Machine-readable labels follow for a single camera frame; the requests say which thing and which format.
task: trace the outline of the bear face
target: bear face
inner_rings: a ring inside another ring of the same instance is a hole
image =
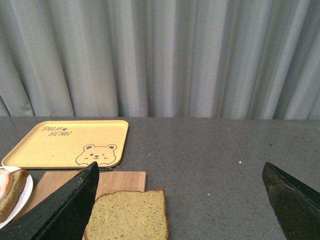
[[[117,145],[109,144],[107,146],[95,146],[89,144],[84,146],[83,152],[79,155],[75,162],[80,165],[89,165],[97,162],[98,166],[108,166],[116,160],[115,150]]]

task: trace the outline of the sandwich bread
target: sandwich bread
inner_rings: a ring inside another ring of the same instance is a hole
[[[84,239],[169,239],[164,189],[101,195],[93,206]]]
[[[11,173],[0,168],[0,175],[0,223],[3,223],[17,205],[29,173],[22,168]]]
[[[13,180],[14,178],[11,172],[4,168],[0,168],[0,201],[8,195]]]

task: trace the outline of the yellow tray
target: yellow tray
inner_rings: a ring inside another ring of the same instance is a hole
[[[112,168],[122,157],[129,124],[123,120],[45,121],[2,160],[26,169],[81,169],[96,161]]]

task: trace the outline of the curtain fold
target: curtain fold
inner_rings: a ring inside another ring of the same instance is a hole
[[[320,119],[320,2],[3,0],[0,63],[0,116]]]

